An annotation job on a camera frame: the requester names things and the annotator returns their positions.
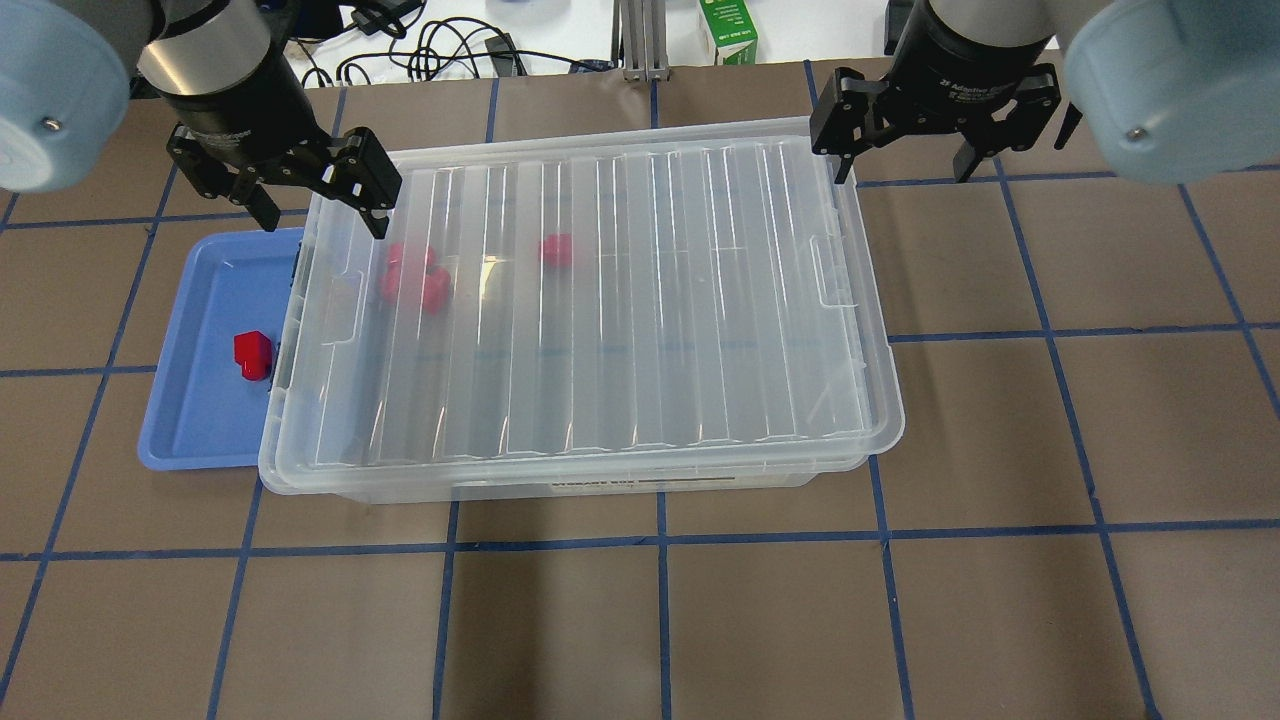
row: grid of blue tape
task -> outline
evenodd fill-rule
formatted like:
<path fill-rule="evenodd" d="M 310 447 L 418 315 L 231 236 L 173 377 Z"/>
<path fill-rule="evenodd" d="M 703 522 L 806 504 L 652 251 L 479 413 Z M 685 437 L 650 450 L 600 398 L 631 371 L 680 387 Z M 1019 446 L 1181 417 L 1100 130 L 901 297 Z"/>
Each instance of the grid of blue tape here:
<path fill-rule="evenodd" d="M 808 60 L 804 63 L 804 70 L 809 88 L 810 101 L 817 102 L 817 94 L 818 94 L 817 85 L 813 74 L 813 67 Z M 657 128 L 660 124 L 659 109 L 658 109 L 659 94 L 657 83 L 650 85 L 649 92 L 650 92 L 649 95 L 650 127 Z M 338 99 L 338 110 L 335 113 L 333 124 L 334 132 L 337 132 L 338 128 L 340 127 L 346 100 L 347 100 L 347 91 L 342 90 Z M 497 110 L 498 110 L 498 81 L 494 79 L 489 99 L 488 127 L 485 131 L 486 142 L 493 141 L 494 120 L 497 117 Z M 1257 323 L 1257 322 L 1248 322 L 1245 319 L 1244 313 L 1235 299 L 1235 293 L 1231 290 L 1230 282 L 1228 281 L 1226 273 L 1217 259 L 1217 254 L 1213 249 L 1212 241 L 1208 233 L 1206 232 L 1203 223 L 1201 222 L 1199 214 L 1196 210 L 1196 205 L 1192 202 L 1190 195 L 1187 192 L 1185 187 L 1179 187 L 1179 192 L 1187 208 L 1188 215 L 1190 217 L 1196 227 L 1196 232 L 1202 245 L 1204 246 L 1204 251 L 1219 278 L 1219 283 L 1221 284 L 1222 292 L 1228 299 L 1228 304 L 1230 305 L 1231 313 L 1235 318 L 1235 323 L 1188 325 L 1188 327 L 1153 327 L 1153 328 L 1087 328 L 1087 329 L 1070 329 L 1070 331 L 1061 331 L 1053 328 L 1050 322 L 1048 313 L 1044 307 L 1044 301 L 1039 291 L 1038 281 L 1036 278 L 1036 269 L 1034 265 L 1032 264 L 1030 252 L 1028 251 L 1025 237 L 1023 236 L 1021 224 L 1018 218 L 1018 209 L 1014 204 L 1012 195 L 1009 190 L 1009 184 L 1011 182 L 1028 182 L 1028 181 L 1042 181 L 1042 179 L 1106 178 L 1106 177 L 1114 177 L 1114 174 L 1108 172 L 1007 174 L 998 159 L 995 161 L 995 165 L 996 165 L 995 176 L 973 178 L 970 182 L 993 182 L 1000 184 L 1001 195 L 1005 200 L 1006 210 L 1009 213 L 1009 219 L 1014 229 L 1015 240 L 1018 242 L 1018 249 L 1023 260 L 1024 270 L 1027 273 L 1028 282 L 1030 283 L 1033 300 L 1036 304 L 1037 313 L 1039 315 L 1041 328 L 1033 331 L 1010 331 L 1010 332 L 899 334 L 899 336 L 891 336 L 890 341 L 893 343 L 914 343 L 914 342 L 955 342 L 955 341 L 974 341 L 974 340 L 978 341 L 1019 340 L 1019 338 L 1043 340 L 1050 352 L 1050 359 L 1053 366 L 1055 377 L 1057 379 L 1059 392 L 1061 395 L 1064 410 L 1068 416 L 1068 424 L 1070 427 L 1071 437 L 1075 443 L 1076 456 L 1080 462 L 1082 474 L 1085 484 L 1084 489 L 1089 497 L 1091 507 L 1093 510 L 1094 521 L 1092 524 L 934 528 L 934 529 L 925 528 L 925 529 L 895 530 L 890 525 L 890 519 L 886 510 L 883 488 L 881 486 L 879 462 L 877 457 L 872 457 L 869 460 L 869 470 L 870 470 L 872 495 L 876 505 L 877 528 L 874 530 L 672 536 L 668 534 L 667 532 L 667 497 L 666 493 L 658 493 L 655 497 L 657 536 L 628 536 L 628 537 L 604 537 L 604 538 L 532 541 L 532 542 L 458 542 L 457 539 L 458 503 L 453 502 L 451 503 L 449 507 L 448 530 L 444 542 L 370 544 L 370 546 L 253 547 L 253 529 L 257 521 L 257 511 L 262 497 L 262 486 L 261 483 L 256 483 L 253 487 L 253 495 L 250 502 L 248 516 L 244 521 L 244 532 L 239 547 L 195 548 L 195 550 L 55 551 L 54 546 L 58 539 L 58 533 L 67 511 L 68 501 L 70 500 L 70 495 L 74 489 L 76 479 L 79 473 L 79 466 L 84 457 L 84 450 L 88 446 L 88 439 L 93 430 L 93 423 L 97 418 L 99 409 L 101 407 L 102 396 L 106 391 L 106 384 L 110 377 L 115 374 L 129 374 L 129 373 L 137 374 L 137 373 L 155 372 L 154 365 L 116 365 L 115 357 L 119 351 L 120 341 L 124 337 L 124 328 L 125 324 L 128 323 L 133 302 L 137 297 L 138 286 L 142 281 L 142 274 L 146 270 L 147 259 L 150 258 L 151 249 L 155 243 L 155 236 L 156 231 L 160 227 L 160 223 L 246 218 L 248 215 L 247 213 L 214 213 L 214 214 L 200 214 L 200 215 L 164 217 L 164 209 L 165 205 L 168 204 L 169 193 L 173 188 L 173 183 L 175 179 L 174 168 L 170 168 L 169 177 L 165 182 L 160 202 L 156 206 L 155 215 L 148 218 L 114 218 L 105 220 L 9 223 L 9 219 L 13 217 L 14 206 L 17 205 L 19 199 L 18 195 L 13 195 L 9 199 L 8 205 L 5 206 L 3 215 L 0 215 L 0 233 L 3 233 L 8 228 L 12 229 L 58 228 L 58 227 L 78 227 L 78 225 L 125 224 L 125 223 L 148 223 L 148 231 L 147 231 L 147 241 L 143 246 L 142 255 L 138 260 L 138 265 L 133 277 L 133 283 L 129 288 L 129 295 L 127 297 L 124 310 L 120 315 L 120 320 L 116 327 L 116 333 L 113 340 L 111 350 L 108 355 L 105 365 L 100 368 L 0 370 L 0 378 L 59 377 L 59 375 L 99 375 L 101 378 L 93 397 L 93 402 L 90 407 L 88 418 L 84 423 L 84 429 L 81 433 L 76 456 L 72 462 L 72 468 L 68 473 L 68 479 L 63 495 L 60 497 L 58 510 L 54 515 L 54 520 L 50 527 L 44 550 L 40 552 L 8 552 L 8 553 L 0 552 L 0 562 L 37 564 L 36 574 L 32 580 L 26 606 L 23 607 L 18 630 L 14 635 L 8 659 L 5 661 L 4 675 L 0 676 L 0 703 L 4 702 L 4 697 L 8 692 L 9 683 L 13 676 L 13 670 L 14 666 L 17 665 L 18 657 L 22 651 L 23 639 L 26 638 L 27 628 L 29 626 L 31 623 L 31 615 L 40 597 L 40 589 L 44 583 L 45 573 L 50 562 L 92 561 L 92 560 L 201 559 L 201 557 L 237 559 L 236 574 L 232 583 L 230 598 L 228 601 L 227 618 L 223 626 L 221 641 L 219 643 L 218 661 L 215 665 L 212 684 L 209 696 L 209 706 L 206 712 L 206 719 L 212 720 L 218 715 L 218 705 L 221 693 L 221 682 L 225 673 L 227 657 L 230 652 L 230 644 L 236 626 L 236 615 L 239 606 L 241 589 L 244 583 L 244 571 L 248 560 L 251 557 L 302 557 L 302 556 L 337 556 L 337 555 L 435 553 L 435 552 L 443 553 L 444 575 L 440 591 L 439 625 L 436 633 L 436 656 L 435 656 L 435 666 L 433 674 L 433 685 L 434 685 L 433 717 L 439 717 L 443 701 L 445 656 L 448 647 L 448 626 L 449 626 L 449 611 L 451 611 L 452 584 L 453 584 L 453 566 L 454 566 L 454 557 L 457 553 L 536 552 L 536 551 L 553 551 L 553 550 L 649 546 L 649 547 L 657 547 L 658 550 L 658 593 L 659 593 L 658 623 L 659 623 L 659 637 L 660 637 L 659 665 L 662 674 L 660 706 L 662 706 L 663 719 L 669 720 L 672 717 L 672 692 L 671 692 L 671 620 L 669 620 L 671 612 L 669 612 L 669 593 L 668 593 L 669 578 L 667 571 L 667 557 L 668 557 L 667 553 L 671 546 L 733 544 L 733 543 L 878 542 L 883 548 L 882 565 L 884 574 L 886 601 L 888 606 L 890 626 L 893 635 L 892 638 L 893 651 L 899 671 L 899 683 L 900 683 L 904 714 L 908 720 L 914 720 L 915 710 L 911 697 L 908 648 L 902 634 L 902 618 L 899 609 L 897 584 L 893 574 L 892 542 L 902 539 L 952 539 L 952 538 L 998 538 L 998 537 L 1088 534 L 1098 537 L 1102 544 L 1103 557 L 1107 564 L 1107 571 L 1111 579 L 1112 591 L 1115 593 L 1116 605 L 1121 616 L 1121 625 L 1125 633 L 1126 643 L 1129 646 L 1130 657 L 1133 660 L 1134 671 L 1138 678 L 1139 691 L 1142 692 L 1147 714 L 1152 719 L 1160 717 L 1160 711 L 1156 706 L 1156 700 L 1153 697 L 1151 684 L 1147 679 L 1140 646 L 1137 638 L 1137 633 L 1134 632 L 1133 628 L 1133 620 L 1129 614 L 1128 601 L 1124 594 L 1124 584 L 1120 577 L 1120 570 L 1115 560 L 1115 553 L 1111 548 L 1111 536 L 1117 533 L 1123 534 L 1123 533 L 1161 533 L 1161 532 L 1280 529 L 1280 518 L 1153 521 L 1153 523 L 1108 523 L 1102 511 L 1101 502 L 1096 496 L 1096 488 L 1093 484 L 1092 470 L 1089 468 L 1088 454 L 1085 451 L 1084 442 L 1080 436 L 1079 421 L 1075 416 L 1075 409 L 1071 402 L 1070 388 L 1068 386 L 1066 375 L 1062 370 L 1061 360 L 1057 354 L 1056 341 L 1057 338 L 1062 337 L 1239 332 L 1244 336 L 1249 346 L 1249 351 L 1254 364 L 1257 365 L 1263 389 L 1267 393 L 1267 397 L 1272 405 L 1272 409 L 1276 413 L 1276 416 L 1280 418 L 1280 400 L 1277 400 L 1276 396 L 1276 387 L 1274 379 L 1271 378 L 1262 360 L 1262 355 L 1253 337 L 1254 331 L 1280 329 L 1280 322 Z M 1280 165 L 1256 165 L 1242 172 L 1276 172 L 1276 170 L 1280 170 Z M 925 186 L 925 184 L 950 184 L 951 182 L 952 182 L 951 178 L 865 181 L 860 182 L 859 187 L 904 187 L 904 186 Z M 306 210 L 285 210 L 284 214 L 303 215 L 306 214 Z"/>

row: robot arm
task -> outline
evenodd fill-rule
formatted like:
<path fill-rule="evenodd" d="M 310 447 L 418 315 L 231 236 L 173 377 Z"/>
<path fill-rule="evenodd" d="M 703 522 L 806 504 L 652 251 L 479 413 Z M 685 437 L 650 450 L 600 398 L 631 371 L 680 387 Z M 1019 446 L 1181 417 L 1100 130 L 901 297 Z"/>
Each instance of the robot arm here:
<path fill-rule="evenodd" d="M 5 0 L 0 15 L 19 38 L 0 49 L 0 90 L 13 97 L 0 105 L 0 186 L 83 178 L 137 65 L 178 114 L 168 150 L 197 192 L 274 229 L 280 211 L 262 184 L 306 187 L 385 236 L 399 173 L 367 128 L 333 138 L 316 124 L 252 0 Z M 67 47 L 87 61 L 67 63 Z"/>
<path fill-rule="evenodd" d="M 1036 60 L 1055 35 L 1074 99 L 1056 147 L 1083 113 L 1132 179 L 1190 182 L 1280 152 L 1274 0 L 915 0 L 883 78 L 833 73 L 810 119 L 813 150 L 844 182 L 867 150 L 957 132 L 964 182 L 1044 129 L 1061 95 L 1053 67 Z"/>

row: transparent lid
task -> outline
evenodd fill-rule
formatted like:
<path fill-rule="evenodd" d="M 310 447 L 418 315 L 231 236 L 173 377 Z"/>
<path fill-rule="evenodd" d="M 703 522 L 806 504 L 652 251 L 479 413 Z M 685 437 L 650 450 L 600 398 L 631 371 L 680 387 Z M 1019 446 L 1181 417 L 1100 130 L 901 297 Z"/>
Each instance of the transparent lid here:
<path fill-rule="evenodd" d="M 387 240 L 316 200 L 278 492 L 851 468 L 901 398 L 854 183 L 803 118 L 393 154 Z"/>

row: tabletop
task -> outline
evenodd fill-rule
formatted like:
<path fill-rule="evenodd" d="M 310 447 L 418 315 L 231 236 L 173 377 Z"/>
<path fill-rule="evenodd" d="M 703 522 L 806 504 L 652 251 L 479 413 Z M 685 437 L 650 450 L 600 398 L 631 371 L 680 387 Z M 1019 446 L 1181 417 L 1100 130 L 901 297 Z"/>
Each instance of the tabletop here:
<path fill-rule="evenodd" d="M 398 150 L 804 115 L 836 64 L 310 97 Z M 895 448 L 367 506 L 140 464 L 186 255 L 253 229 L 173 122 L 134 101 L 83 183 L 0 193 L 0 719 L 1280 715 L 1280 164 L 1137 184 L 1082 128 L 957 186 L 956 137 L 904 140 L 855 170 Z"/>

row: blue plastic tray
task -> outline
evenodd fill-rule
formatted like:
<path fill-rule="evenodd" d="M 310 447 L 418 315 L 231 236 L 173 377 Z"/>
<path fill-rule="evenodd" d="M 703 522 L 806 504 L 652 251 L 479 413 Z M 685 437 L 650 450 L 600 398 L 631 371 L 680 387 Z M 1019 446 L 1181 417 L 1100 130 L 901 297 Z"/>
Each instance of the blue plastic tray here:
<path fill-rule="evenodd" d="M 192 249 L 138 438 L 143 465 L 257 465 L 271 383 L 241 377 L 232 338 L 261 331 L 280 342 L 301 241 L 291 228 L 214 234 Z"/>

